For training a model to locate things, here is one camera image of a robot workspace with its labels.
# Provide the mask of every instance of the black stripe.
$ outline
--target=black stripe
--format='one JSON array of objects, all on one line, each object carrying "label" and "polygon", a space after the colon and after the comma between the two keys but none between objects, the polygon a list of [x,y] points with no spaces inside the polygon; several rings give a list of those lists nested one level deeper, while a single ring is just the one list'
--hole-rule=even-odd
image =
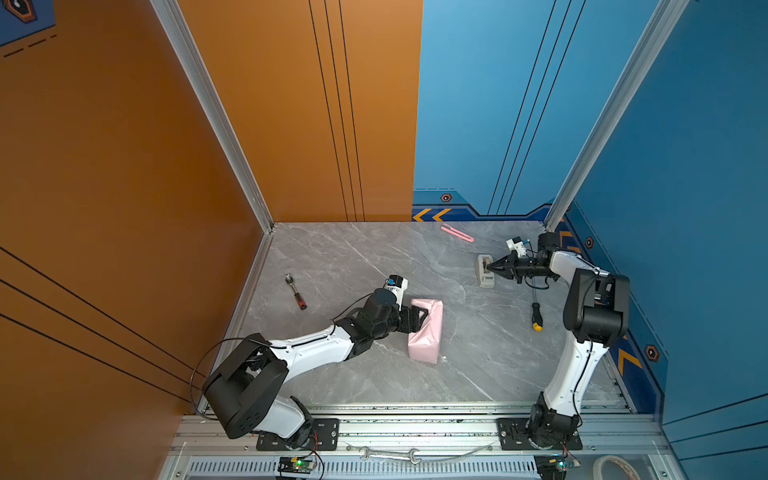
[{"label": "black stripe", "polygon": [[[166,354],[166,355],[168,355],[170,358],[172,358],[172,359],[176,360],[176,361],[177,361],[177,362],[179,362],[180,364],[182,364],[182,365],[186,366],[188,369],[192,370],[192,366],[190,366],[190,365],[187,365],[185,362],[181,361],[181,360],[180,360],[180,359],[178,359],[176,356],[174,356],[174,355],[170,354],[169,352],[167,352],[166,350],[164,350],[164,349],[160,348],[160,347],[159,347],[158,345],[156,345],[155,343],[152,343],[152,342],[151,342],[151,341],[149,341],[149,340],[148,340],[146,337],[142,336],[140,333],[136,332],[135,330],[133,330],[133,329],[132,329],[132,328],[130,328],[129,326],[127,326],[127,325],[125,325],[125,324],[123,324],[123,323],[121,323],[121,322],[117,321],[117,319],[115,319],[115,318],[114,318],[112,315],[109,315],[108,313],[106,313],[106,312],[105,312],[105,311],[103,311],[102,309],[100,309],[100,308],[98,308],[97,306],[95,306],[93,303],[91,303],[91,302],[88,302],[86,299],[84,299],[83,297],[79,296],[78,294],[76,294],[75,292],[73,292],[72,290],[70,290],[69,288],[67,288],[66,286],[64,286],[64,285],[61,285],[61,284],[60,284],[59,282],[57,282],[56,280],[53,280],[51,277],[49,277],[49,276],[48,276],[48,275],[46,275],[45,273],[43,273],[43,272],[41,272],[40,270],[38,270],[38,269],[34,268],[32,265],[30,265],[29,263],[26,263],[24,260],[22,260],[21,258],[17,257],[17,256],[16,256],[16,255],[14,255],[13,253],[11,253],[11,252],[7,251],[5,248],[3,248],[3,247],[0,247],[0,250],[1,250],[3,253],[5,253],[5,254],[9,255],[10,257],[12,257],[14,260],[16,260],[16,261],[18,261],[19,263],[21,263],[22,265],[26,266],[26,267],[27,267],[27,268],[29,268],[30,270],[32,270],[32,271],[34,271],[35,273],[37,273],[39,276],[42,276],[42,277],[43,277],[43,278],[45,278],[47,281],[49,281],[49,282],[53,283],[54,285],[56,285],[56,286],[57,286],[57,287],[59,287],[60,289],[62,289],[62,290],[64,290],[65,292],[69,293],[69,294],[70,294],[70,295],[72,295],[74,298],[76,298],[76,299],[80,300],[82,303],[85,303],[86,305],[88,305],[88,306],[89,306],[89,307],[91,307],[92,309],[96,310],[96,311],[97,311],[97,312],[99,312],[101,315],[104,315],[104,316],[106,316],[108,319],[112,320],[113,322],[115,322],[115,323],[116,323],[116,324],[118,324],[119,326],[123,327],[123,328],[124,328],[124,329],[126,329],[127,331],[129,331],[129,332],[133,333],[135,336],[139,337],[139,338],[140,338],[140,339],[142,339],[143,341],[145,341],[145,342],[149,343],[149,344],[150,344],[150,345],[152,345],[154,348],[156,348],[156,349],[160,350],[162,353],[165,353],[165,354]],[[202,376],[203,378],[206,378],[206,376],[205,376],[205,375],[203,375],[202,373],[198,373],[198,375]]]},{"label": "black stripe", "polygon": [[554,84],[555,84],[555,82],[558,81],[558,75],[560,74],[560,69],[563,66],[563,61],[565,60],[565,55],[568,53],[568,47],[571,46],[571,40],[573,40],[574,33],[576,33],[576,27],[578,27],[578,21],[581,19],[581,13],[584,11],[584,5],[586,5],[586,4],[587,4],[587,0],[584,0],[584,3],[581,4],[581,10],[579,10],[579,12],[578,12],[578,17],[576,18],[576,23],[574,24],[574,29],[571,31],[571,37],[568,39],[568,43],[565,45],[565,51],[563,52],[563,58],[560,59],[560,64],[558,66],[558,71],[557,71],[556,74],[554,74],[554,80],[552,81],[552,86],[549,88],[549,93],[547,94],[547,101],[544,102],[544,108],[541,109],[541,116],[538,118],[538,123],[536,124],[536,129],[533,132],[533,137],[531,137],[531,143],[528,144],[528,149],[525,151],[525,157],[523,157],[523,165],[520,166],[520,171],[518,172],[518,178],[517,178],[517,180],[515,180],[515,186],[512,188],[512,193],[509,194],[509,200],[507,200],[507,207],[504,209],[504,213],[505,214],[507,213],[507,209],[509,208],[509,204],[512,202],[512,196],[515,195],[515,190],[517,189],[518,182],[520,181],[520,175],[523,173],[523,168],[525,168],[525,161],[528,159],[528,154],[531,153],[531,146],[533,145],[533,141],[536,140],[536,134],[538,133],[538,126],[541,125],[541,119],[544,117],[544,112],[547,110],[547,105],[549,104],[549,98],[552,95],[552,90],[554,90]]},{"label": "black stripe", "polygon": [[547,30],[549,29],[549,22],[552,20],[552,12],[554,12],[554,6],[558,3],[558,0],[552,2],[552,10],[549,11],[549,18],[547,18],[547,26],[544,27],[544,34],[541,36],[541,42],[538,44],[538,51],[536,52],[536,59],[533,62],[533,68],[531,68],[531,76],[528,77],[528,84],[525,85],[525,93],[523,99],[520,102],[520,110],[518,110],[518,117],[515,119],[515,127],[512,128],[512,135],[509,136],[509,144],[507,145],[507,153],[504,154],[504,161],[502,161],[502,168],[498,171],[498,178],[496,179],[496,186],[493,188],[493,195],[491,195],[491,203],[488,205],[488,213],[491,214],[491,207],[493,207],[493,199],[496,197],[496,190],[498,189],[498,182],[502,181],[502,173],[504,173],[504,165],[507,163],[507,156],[509,155],[509,148],[512,146],[512,139],[515,138],[515,131],[518,129],[518,122],[520,121],[520,113],[523,111],[523,104],[525,103],[525,97],[528,96],[528,88],[531,86],[531,80],[533,79],[533,72],[536,70],[536,64],[538,63],[538,56],[541,54],[541,46],[544,44],[544,39],[547,36]]},{"label": "black stripe", "polygon": [[349,149],[346,147],[346,130],[344,130],[344,112],[341,110],[341,94],[339,93],[339,75],[336,73],[336,56],[333,54],[333,40],[331,39],[331,22],[328,19],[328,2],[323,0],[326,6],[326,24],[328,25],[328,42],[331,45],[331,61],[333,63],[333,79],[336,81],[336,99],[339,101],[339,118],[341,118],[341,136],[344,139],[344,154],[346,154],[346,173],[349,175],[349,192],[352,194],[352,211],[357,221],[357,205],[355,203],[355,189],[352,186],[352,167],[349,165]]},{"label": "black stripe", "polygon": [[504,190],[502,191],[502,197],[498,201],[498,208],[496,209],[496,214],[498,215],[498,212],[502,209],[502,201],[504,201],[504,195],[507,193],[507,187],[509,186],[509,181],[512,178],[512,173],[515,171],[515,164],[518,163],[518,155],[520,154],[520,149],[523,146],[523,140],[525,140],[525,134],[528,133],[528,126],[531,124],[531,119],[533,118],[533,112],[536,110],[536,103],[538,102],[538,96],[541,93],[541,87],[544,86],[544,80],[547,78],[547,72],[549,71],[549,65],[552,63],[552,57],[554,56],[554,51],[558,47],[558,41],[560,40],[560,34],[563,32],[563,26],[565,25],[565,19],[568,18],[568,12],[571,10],[571,3],[573,0],[568,0],[568,7],[565,9],[565,15],[563,15],[563,21],[560,23],[560,29],[558,30],[558,36],[554,38],[554,45],[552,45],[552,52],[549,54],[549,60],[547,60],[547,67],[544,69],[544,74],[541,76],[541,82],[538,84],[538,91],[536,92],[536,98],[533,100],[533,107],[531,107],[531,113],[528,116],[528,121],[525,123],[525,130],[523,130],[523,135],[520,137],[520,144],[518,145],[518,151],[515,153],[515,160],[512,162],[512,168],[509,169],[509,176],[507,177],[507,183],[504,184]]},{"label": "black stripe", "polygon": [[751,402],[752,400],[762,399],[764,396],[768,396],[768,393],[764,393],[762,395],[754,396],[754,397],[752,397],[750,399],[739,400],[738,402],[729,403],[728,405],[719,406],[719,407],[716,407],[714,409],[704,410],[703,412],[694,413],[693,415],[689,415],[687,417],[683,417],[682,419],[672,420],[671,422],[662,423],[661,425],[670,425],[672,423],[679,422],[681,420],[692,419],[693,417],[698,417],[699,415],[704,415],[705,413],[716,412],[717,410],[726,409],[728,407],[739,405],[740,403],[746,403],[746,402]]},{"label": "black stripe", "polygon": [[20,49],[18,49],[18,50],[12,51],[11,53],[7,53],[7,54],[3,55],[2,57],[3,57],[3,58],[5,58],[5,57],[10,57],[11,55],[13,55],[13,54],[16,54],[16,53],[19,53],[20,51],[24,51],[24,49],[23,49],[23,48],[20,48]]},{"label": "black stripe", "polygon": [[695,457],[678,458],[677,460],[679,462],[682,462],[683,460],[694,460],[696,458],[717,457],[718,455],[728,455],[729,453],[739,453],[739,452],[751,452],[753,450],[761,450],[761,449],[768,449],[768,445],[761,445],[759,447],[752,447],[749,449],[730,450],[729,452],[710,453],[709,455],[698,455]]},{"label": "black stripe", "polygon": [[136,375],[134,375],[133,373],[128,373],[128,372],[126,372],[125,370],[123,370],[123,369],[121,369],[121,368],[118,368],[118,367],[116,367],[116,366],[112,365],[111,363],[107,363],[107,362],[105,362],[104,360],[102,360],[102,359],[98,359],[98,358],[96,358],[95,356],[93,356],[93,355],[90,355],[90,354],[88,354],[88,353],[86,353],[86,352],[83,352],[83,351],[82,351],[82,350],[80,350],[80,349],[76,349],[76,348],[74,348],[73,346],[71,346],[71,345],[68,345],[68,344],[66,344],[66,343],[62,342],[61,340],[55,339],[55,338],[53,338],[53,337],[52,337],[52,336],[50,336],[50,335],[45,335],[45,334],[44,334],[43,332],[41,332],[40,330],[36,330],[36,329],[33,329],[33,328],[32,328],[32,327],[30,327],[30,326],[26,326],[24,323],[21,323],[21,322],[19,322],[19,321],[17,321],[17,320],[14,320],[14,319],[12,319],[10,316],[7,316],[7,315],[5,315],[5,314],[3,314],[3,313],[0,313],[0,316],[1,316],[2,318],[4,318],[4,319],[6,319],[6,320],[10,321],[10,322],[13,322],[13,323],[15,323],[16,325],[19,325],[19,326],[23,326],[23,327],[24,327],[24,328],[26,328],[27,330],[30,330],[30,331],[32,331],[32,332],[35,332],[35,333],[37,333],[37,334],[38,334],[38,335],[40,335],[40,336],[44,336],[45,338],[47,338],[47,339],[49,339],[49,340],[53,340],[54,342],[58,343],[59,345],[62,345],[62,346],[65,346],[65,347],[67,347],[68,349],[74,350],[75,352],[77,352],[77,353],[80,353],[81,355],[85,355],[85,356],[87,356],[89,359],[94,359],[94,360],[96,360],[97,362],[99,362],[99,363],[101,363],[101,364],[103,364],[103,365],[106,365],[106,366],[108,366],[108,367],[110,367],[110,368],[113,368],[113,369],[117,370],[118,372],[122,372],[122,373],[124,373],[125,375],[128,375],[128,376],[130,376],[131,378],[135,378],[136,380],[138,380],[138,381],[140,381],[140,382],[144,382],[144,383],[146,383],[146,384],[147,384],[147,385],[149,385],[149,386],[153,386],[154,388],[156,388],[156,389],[158,389],[158,390],[160,390],[160,391],[162,391],[162,392],[166,392],[168,395],[172,395],[172,396],[176,397],[177,399],[181,400],[181,401],[182,401],[182,402],[184,402],[184,403],[186,403],[186,402],[189,402],[189,400],[183,399],[183,398],[181,398],[180,396],[176,395],[175,393],[173,393],[173,392],[169,392],[168,390],[164,389],[163,387],[157,386],[157,385],[155,385],[155,384],[154,384],[154,383],[152,383],[152,382],[148,382],[147,380],[144,380],[144,379],[142,379],[142,378],[139,378],[139,377],[137,377]]},{"label": "black stripe", "polygon": [[729,429],[724,429],[724,430],[717,430],[716,432],[702,433],[701,435],[695,435],[695,436],[692,436],[692,437],[688,437],[686,439],[673,440],[670,443],[685,442],[686,440],[700,439],[701,437],[707,437],[709,435],[716,435],[718,433],[723,433],[723,432],[731,432],[733,430],[745,429],[747,427],[754,427],[755,425],[762,425],[763,423],[768,423],[768,420],[763,420],[762,422],[754,422],[754,423],[750,423],[748,425],[742,425],[742,426],[738,426],[738,427],[731,427]]},{"label": "black stripe", "polygon": [[357,181],[360,185],[360,206],[362,207],[362,221],[366,221],[366,204],[362,201],[362,175],[360,175],[360,154],[357,151],[357,130],[355,129],[355,109],[352,106],[352,82],[349,81],[349,59],[346,56],[346,37],[344,36],[344,16],[341,12],[341,0],[339,0],[339,18],[341,19],[341,39],[344,43],[344,62],[346,62],[346,85],[349,87],[349,111],[352,112],[352,135],[355,138],[355,161],[357,162]]},{"label": "black stripe", "polygon": [[47,303],[43,302],[42,300],[39,300],[39,299],[36,299],[36,298],[34,298],[34,297],[33,297],[32,295],[30,295],[29,293],[26,293],[24,290],[21,290],[21,289],[19,289],[19,288],[15,287],[15,286],[11,285],[10,283],[8,283],[8,282],[6,282],[5,280],[3,280],[2,278],[0,278],[0,283],[2,283],[3,285],[9,286],[9,287],[10,287],[10,288],[12,288],[13,290],[15,290],[15,291],[19,292],[21,295],[23,295],[23,296],[26,296],[26,297],[27,297],[27,298],[29,298],[30,300],[34,300],[35,302],[37,302],[37,303],[39,303],[40,305],[44,306],[45,308],[47,308],[47,309],[51,310],[52,312],[56,312],[56,313],[57,313],[57,314],[59,314],[60,316],[63,316],[65,319],[69,320],[70,322],[73,322],[73,323],[75,323],[75,324],[77,324],[77,325],[79,325],[79,326],[83,327],[83,328],[84,328],[84,329],[86,329],[88,332],[91,332],[91,333],[93,333],[93,334],[95,334],[95,335],[98,335],[98,336],[100,336],[102,339],[105,339],[105,340],[107,340],[109,343],[111,343],[112,345],[115,345],[115,346],[117,346],[117,347],[119,347],[119,348],[121,348],[121,349],[125,350],[126,352],[130,353],[131,355],[135,356],[136,358],[142,359],[142,360],[144,360],[146,363],[149,363],[150,365],[152,365],[152,366],[154,366],[154,367],[156,367],[156,368],[158,368],[158,369],[160,369],[160,370],[162,370],[162,371],[166,372],[168,375],[170,375],[170,376],[174,377],[175,379],[179,379],[179,380],[181,380],[182,382],[184,382],[184,384],[185,384],[185,385],[188,383],[188,381],[187,381],[187,380],[185,380],[185,379],[182,379],[181,377],[174,375],[173,373],[171,373],[171,372],[167,371],[166,369],[164,369],[163,367],[159,366],[158,364],[156,364],[156,363],[153,363],[153,362],[151,362],[150,360],[147,360],[147,359],[145,359],[143,356],[139,355],[138,353],[134,353],[134,352],[132,352],[131,350],[129,350],[129,349],[125,348],[124,346],[122,346],[121,344],[119,344],[119,343],[115,342],[114,340],[112,340],[112,339],[109,339],[109,338],[107,338],[107,337],[106,337],[106,336],[104,336],[104,335],[101,335],[101,334],[100,334],[99,332],[97,332],[96,330],[94,330],[94,329],[90,328],[89,326],[86,326],[86,325],[84,325],[84,324],[82,324],[82,323],[78,322],[77,320],[73,319],[73,318],[72,318],[72,317],[70,317],[69,315],[66,315],[65,313],[62,313],[61,311],[59,311],[59,310],[56,310],[54,307],[52,307],[52,306],[48,305]]},{"label": "black stripe", "polygon": [[341,181],[341,165],[339,165],[339,152],[336,151],[336,136],[333,134],[333,122],[331,121],[331,107],[328,103],[328,91],[326,90],[326,78],[323,75],[323,61],[320,60],[320,44],[317,43],[317,29],[315,28],[315,15],[312,13],[312,0],[306,0],[310,6],[310,18],[312,19],[312,30],[315,32],[315,47],[317,47],[317,63],[320,65],[320,78],[323,80],[323,93],[326,95],[326,108],[328,109],[328,124],[331,126],[331,140],[333,140],[333,153],[336,155],[336,168],[339,170],[339,187],[341,187],[341,200],[344,202],[344,216],[349,221],[349,214],[346,212],[346,198],[344,197],[344,183]]}]

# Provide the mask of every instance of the aluminum frame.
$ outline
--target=aluminum frame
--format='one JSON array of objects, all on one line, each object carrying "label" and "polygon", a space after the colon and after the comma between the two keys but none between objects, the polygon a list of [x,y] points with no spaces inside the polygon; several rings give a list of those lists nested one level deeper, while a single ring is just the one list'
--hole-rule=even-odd
[{"label": "aluminum frame", "polygon": [[230,162],[243,193],[248,199],[253,214],[259,221],[264,233],[271,233],[274,221],[269,209],[266,207],[264,197],[256,183],[256,178],[250,169],[243,148],[237,140],[234,128],[230,123],[227,112],[216,92],[213,80],[197,50],[197,45],[192,37],[192,32],[184,20],[181,8],[176,0],[150,0],[157,18],[163,25],[165,35],[173,46],[176,56],[187,74],[187,78],[194,89],[197,100],[203,108],[208,122],[219,139],[221,148]]},{"label": "aluminum frame", "polygon": [[632,55],[629,57],[624,70],[621,72],[611,96],[603,106],[600,117],[595,122],[592,131],[584,142],[576,160],[568,172],[558,195],[544,220],[547,231],[554,232],[568,206],[576,198],[581,184],[589,175],[594,162],[603,151],[608,138],[614,133],[624,111],[627,110],[634,94],[645,79],[651,65],[659,55],[664,43],[667,42],[680,16],[683,14],[689,0],[660,0],[654,13],[637,41]]}]

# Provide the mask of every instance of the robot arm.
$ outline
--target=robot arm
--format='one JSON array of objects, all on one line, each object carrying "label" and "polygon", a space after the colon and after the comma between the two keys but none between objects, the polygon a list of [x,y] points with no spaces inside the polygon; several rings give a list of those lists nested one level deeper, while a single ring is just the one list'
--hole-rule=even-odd
[{"label": "robot arm", "polygon": [[581,399],[595,367],[616,339],[627,332],[629,279],[612,275],[575,252],[558,246],[556,233],[538,238],[535,257],[512,250],[488,270],[522,283],[523,278],[562,277],[570,286],[563,325],[571,332],[558,368],[531,409],[528,434],[540,448],[566,443],[581,421]]},{"label": "robot arm", "polygon": [[278,396],[280,387],[321,365],[352,359],[391,332],[419,331],[426,311],[401,307],[407,286],[408,280],[390,276],[365,306],[316,333],[272,341],[259,333],[249,335],[203,385],[227,436],[236,439],[260,430],[305,445],[313,430],[312,416],[296,397]]}]

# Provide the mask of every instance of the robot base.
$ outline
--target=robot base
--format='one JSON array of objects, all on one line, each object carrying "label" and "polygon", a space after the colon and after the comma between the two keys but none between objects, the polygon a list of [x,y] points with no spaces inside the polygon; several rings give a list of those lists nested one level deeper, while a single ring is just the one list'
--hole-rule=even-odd
[{"label": "robot base", "polygon": [[[339,419],[314,419],[313,434],[317,434],[317,448],[320,452],[329,452],[336,450],[336,439],[339,438]],[[306,447],[314,447],[314,437]],[[289,452],[296,450],[286,445],[285,440],[271,432],[259,432],[259,442],[256,444],[256,450],[260,452]]]},{"label": "robot base", "polygon": [[[531,443],[528,431],[528,419],[497,419],[498,440],[502,443],[502,450],[559,450],[561,445],[553,445],[548,449],[538,449]],[[581,438],[578,432],[568,436],[565,446],[568,450],[581,450]]]}]

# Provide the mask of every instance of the blue wall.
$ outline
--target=blue wall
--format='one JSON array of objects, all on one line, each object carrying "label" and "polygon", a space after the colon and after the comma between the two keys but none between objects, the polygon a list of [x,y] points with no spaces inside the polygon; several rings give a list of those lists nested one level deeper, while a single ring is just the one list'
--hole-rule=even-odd
[{"label": "blue wall", "polygon": [[8,12],[4,5],[0,5],[0,46],[55,25],[53,0],[35,0],[32,5],[37,19],[29,23],[22,22]]},{"label": "blue wall", "polygon": [[576,197],[667,357],[696,479],[768,456],[766,25],[766,2],[690,2]]},{"label": "blue wall", "polygon": [[414,188],[454,190],[482,215],[525,215],[554,198],[656,4],[425,0]]}]

